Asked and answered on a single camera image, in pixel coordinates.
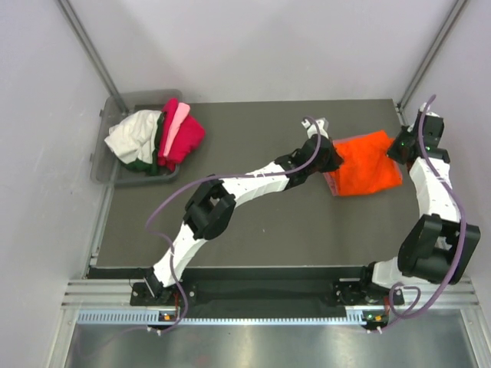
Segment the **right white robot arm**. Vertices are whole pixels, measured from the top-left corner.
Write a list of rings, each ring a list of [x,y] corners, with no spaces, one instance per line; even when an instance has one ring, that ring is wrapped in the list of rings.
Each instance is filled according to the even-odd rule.
[[[415,122],[403,126],[387,155],[406,166],[416,190],[419,219],[389,261],[371,264],[372,274],[358,284],[360,298],[378,302],[397,282],[407,286],[457,284],[481,233],[465,218],[450,181],[450,155],[439,146],[443,118],[424,103]]]

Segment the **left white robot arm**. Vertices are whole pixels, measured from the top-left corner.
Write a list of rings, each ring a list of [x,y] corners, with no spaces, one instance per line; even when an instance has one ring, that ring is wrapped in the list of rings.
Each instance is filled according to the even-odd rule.
[[[195,180],[167,197],[147,219],[148,228],[155,217],[177,196],[196,186],[185,204],[180,230],[174,240],[157,233],[169,243],[166,254],[143,277],[147,294],[158,304],[169,302],[174,285],[197,251],[208,241],[219,237],[229,225],[234,211],[241,205],[274,192],[300,186],[315,173],[338,169],[343,159],[328,135],[325,118],[305,117],[302,126],[308,139],[304,145],[268,165],[245,174],[211,175]]]

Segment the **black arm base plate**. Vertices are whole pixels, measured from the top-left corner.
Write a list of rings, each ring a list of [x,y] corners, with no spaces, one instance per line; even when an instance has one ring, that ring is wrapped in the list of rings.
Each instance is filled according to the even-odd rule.
[[[179,307],[192,317],[339,317],[345,307],[388,303],[368,266],[188,268],[158,299],[137,276],[130,304]]]

